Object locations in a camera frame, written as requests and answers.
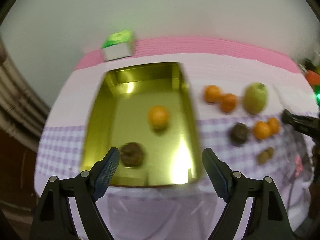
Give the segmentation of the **beige curtain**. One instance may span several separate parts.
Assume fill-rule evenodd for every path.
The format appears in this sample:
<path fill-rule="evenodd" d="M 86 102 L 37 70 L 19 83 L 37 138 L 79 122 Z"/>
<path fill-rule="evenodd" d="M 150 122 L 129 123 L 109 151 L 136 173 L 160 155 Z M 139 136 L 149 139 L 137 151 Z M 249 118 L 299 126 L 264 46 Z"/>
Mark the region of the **beige curtain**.
<path fill-rule="evenodd" d="M 1 43 L 1 130 L 36 152 L 50 108 L 25 81 Z"/>

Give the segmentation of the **green white tissue box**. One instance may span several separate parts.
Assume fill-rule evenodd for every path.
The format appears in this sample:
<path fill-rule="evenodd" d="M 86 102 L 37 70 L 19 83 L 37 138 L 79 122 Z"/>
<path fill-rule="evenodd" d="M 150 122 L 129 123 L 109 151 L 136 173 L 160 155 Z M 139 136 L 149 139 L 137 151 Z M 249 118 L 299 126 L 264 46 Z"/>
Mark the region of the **green white tissue box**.
<path fill-rule="evenodd" d="M 105 61 L 113 61 L 132 56 L 135 46 L 135 33 L 131 30 L 124 30 L 110 35 L 101 46 L 101 51 Z"/>

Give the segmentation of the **small orange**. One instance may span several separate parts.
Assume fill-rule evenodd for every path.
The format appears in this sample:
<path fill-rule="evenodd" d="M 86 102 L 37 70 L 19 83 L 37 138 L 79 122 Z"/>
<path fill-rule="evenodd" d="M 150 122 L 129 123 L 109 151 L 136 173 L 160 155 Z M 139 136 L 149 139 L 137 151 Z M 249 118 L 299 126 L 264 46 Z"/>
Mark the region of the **small orange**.
<path fill-rule="evenodd" d="M 270 126 L 263 121 L 258 121 L 253 127 L 253 135 L 257 140 L 264 140 L 271 136 Z"/>

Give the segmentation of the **red orange bag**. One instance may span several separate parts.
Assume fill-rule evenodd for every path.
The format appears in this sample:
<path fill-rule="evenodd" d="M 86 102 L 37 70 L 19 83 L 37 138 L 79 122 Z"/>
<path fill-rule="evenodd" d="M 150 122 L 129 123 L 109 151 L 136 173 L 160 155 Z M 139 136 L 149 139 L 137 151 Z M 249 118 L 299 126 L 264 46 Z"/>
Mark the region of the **red orange bag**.
<path fill-rule="evenodd" d="M 320 75 L 316 72 L 308 70 L 306 72 L 305 78 L 311 87 L 320 85 Z"/>

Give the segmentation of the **orange tangerine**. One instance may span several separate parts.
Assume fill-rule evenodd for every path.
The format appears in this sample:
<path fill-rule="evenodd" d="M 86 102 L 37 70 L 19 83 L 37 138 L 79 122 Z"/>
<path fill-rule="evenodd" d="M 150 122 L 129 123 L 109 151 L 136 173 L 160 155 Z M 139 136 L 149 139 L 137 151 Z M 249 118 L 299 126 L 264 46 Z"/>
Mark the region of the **orange tangerine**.
<path fill-rule="evenodd" d="M 204 100 L 207 103 L 219 102 L 222 98 L 222 89 L 216 85 L 208 85 L 204 89 Z"/>
<path fill-rule="evenodd" d="M 234 94 L 223 94 L 220 102 L 220 109 L 224 113 L 231 113 L 238 104 L 238 97 Z"/>

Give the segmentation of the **dark brown mangosteen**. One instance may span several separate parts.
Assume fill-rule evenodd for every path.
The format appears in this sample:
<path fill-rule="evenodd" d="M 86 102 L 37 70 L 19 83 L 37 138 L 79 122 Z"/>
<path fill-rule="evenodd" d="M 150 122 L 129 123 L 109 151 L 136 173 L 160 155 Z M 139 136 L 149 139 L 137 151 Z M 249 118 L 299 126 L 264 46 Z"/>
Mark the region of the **dark brown mangosteen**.
<path fill-rule="evenodd" d="M 235 145 L 242 145 L 247 142 L 248 134 L 248 127 L 243 123 L 237 122 L 229 130 L 229 139 Z"/>
<path fill-rule="evenodd" d="M 144 161 L 145 153 L 140 144 L 129 142 L 120 149 L 121 162 L 126 167 L 139 167 Z"/>

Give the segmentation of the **small orange kumquat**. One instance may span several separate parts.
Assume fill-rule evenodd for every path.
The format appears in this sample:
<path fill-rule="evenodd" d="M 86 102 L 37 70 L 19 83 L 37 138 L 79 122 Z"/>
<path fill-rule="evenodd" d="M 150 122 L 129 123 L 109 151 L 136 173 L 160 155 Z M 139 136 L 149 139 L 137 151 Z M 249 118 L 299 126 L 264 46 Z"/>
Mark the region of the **small orange kumquat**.
<path fill-rule="evenodd" d="M 281 125 L 280 125 L 280 122 L 277 118 L 274 118 L 274 117 L 269 118 L 267 121 L 267 124 L 270 128 L 272 135 L 279 133 Z"/>

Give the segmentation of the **pink purple checkered tablecloth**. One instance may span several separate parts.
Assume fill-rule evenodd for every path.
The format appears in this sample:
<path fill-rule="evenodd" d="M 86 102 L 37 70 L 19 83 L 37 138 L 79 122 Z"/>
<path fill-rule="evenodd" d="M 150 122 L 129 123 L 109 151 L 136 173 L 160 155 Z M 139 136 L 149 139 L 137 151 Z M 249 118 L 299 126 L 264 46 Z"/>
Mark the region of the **pink purple checkered tablecloth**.
<path fill-rule="evenodd" d="M 36 159 L 35 191 L 51 176 L 72 178 L 108 152 L 138 143 L 138 168 L 119 166 L 97 206 L 116 239 L 207 239 L 224 208 L 201 153 L 210 147 L 243 175 L 273 178 L 291 228 L 308 216 L 310 138 L 282 126 L 243 146 L 228 139 L 237 122 L 317 115 L 315 96 L 287 56 L 230 45 L 218 54 L 208 38 L 140 41 L 133 57 L 104 62 L 86 55 L 63 85 L 46 121 Z"/>

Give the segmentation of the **green pear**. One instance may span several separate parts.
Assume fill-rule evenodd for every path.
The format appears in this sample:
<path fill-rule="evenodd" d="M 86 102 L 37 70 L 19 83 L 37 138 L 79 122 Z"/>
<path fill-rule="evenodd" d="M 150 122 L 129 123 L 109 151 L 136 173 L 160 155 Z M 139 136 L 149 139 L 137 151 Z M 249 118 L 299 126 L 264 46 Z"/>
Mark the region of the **green pear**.
<path fill-rule="evenodd" d="M 246 112 L 256 115 L 267 106 L 268 90 L 265 84 L 254 82 L 247 86 L 242 104 Z"/>

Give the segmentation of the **small brown kiwi fruits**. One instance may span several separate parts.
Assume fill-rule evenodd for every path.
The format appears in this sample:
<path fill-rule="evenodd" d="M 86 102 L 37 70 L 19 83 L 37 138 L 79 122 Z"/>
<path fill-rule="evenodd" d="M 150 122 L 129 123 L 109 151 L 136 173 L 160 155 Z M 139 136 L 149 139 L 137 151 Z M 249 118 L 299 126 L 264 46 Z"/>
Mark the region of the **small brown kiwi fruits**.
<path fill-rule="evenodd" d="M 270 159 L 273 158 L 273 155 L 274 155 L 274 149 L 272 147 L 269 147 L 257 155 L 257 163 L 259 165 L 265 164 L 266 162 L 268 162 Z"/>

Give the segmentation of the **gold rectangular metal tin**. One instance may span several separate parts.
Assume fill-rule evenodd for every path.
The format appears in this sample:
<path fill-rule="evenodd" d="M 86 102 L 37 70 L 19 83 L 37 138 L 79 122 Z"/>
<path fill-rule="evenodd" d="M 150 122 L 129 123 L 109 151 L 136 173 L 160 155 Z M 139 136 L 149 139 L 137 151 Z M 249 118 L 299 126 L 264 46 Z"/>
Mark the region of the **gold rectangular metal tin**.
<path fill-rule="evenodd" d="M 153 129 L 148 111 L 169 110 L 166 129 Z M 202 176 L 201 148 L 189 83 L 178 62 L 148 63 L 108 71 L 87 125 L 81 169 L 89 170 L 108 150 L 129 142 L 141 145 L 141 166 L 120 159 L 111 185 L 160 187 L 192 183 Z"/>

